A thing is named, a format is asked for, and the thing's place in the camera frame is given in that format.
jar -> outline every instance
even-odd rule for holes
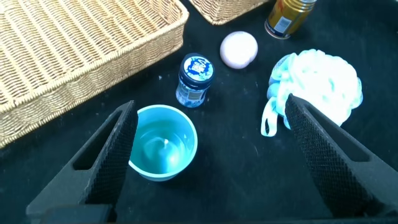
[[[213,79],[214,66],[209,60],[197,53],[187,54],[178,74],[175,91],[178,102],[189,108],[200,106]]]

woven basket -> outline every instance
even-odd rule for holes
[[[0,0],[0,148],[182,46],[178,0]]]
[[[223,25],[269,0],[189,0],[213,25]]]

plastic cup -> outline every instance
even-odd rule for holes
[[[148,180],[169,180],[191,163],[197,147],[197,132],[187,115],[171,106],[147,106],[138,111],[129,165]]]

white egg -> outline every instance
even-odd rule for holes
[[[220,47],[220,56],[227,66],[241,69],[256,58],[257,51],[256,39],[247,32],[237,31],[224,38]]]

black table surface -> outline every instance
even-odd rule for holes
[[[398,2],[318,1],[289,40],[264,30],[274,2],[223,26],[212,26],[190,5],[184,45],[174,54],[99,94],[0,151],[1,223],[27,221],[25,207],[119,105],[174,106],[193,121],[199,138],[193,162],[176,178],[150,182],[128,168],[117,206],[119,221],[227,222],[330,218],[292,133],[260,134],[268,79],[284,55],[320,49],[347,60],[363,83],[363,104],[342,128],[398,170]],[[233,70],[220,59],[230,32],[251,33],[258,55]],[[216,78],[203,105],[175,98],[184,55],[213,62]]]

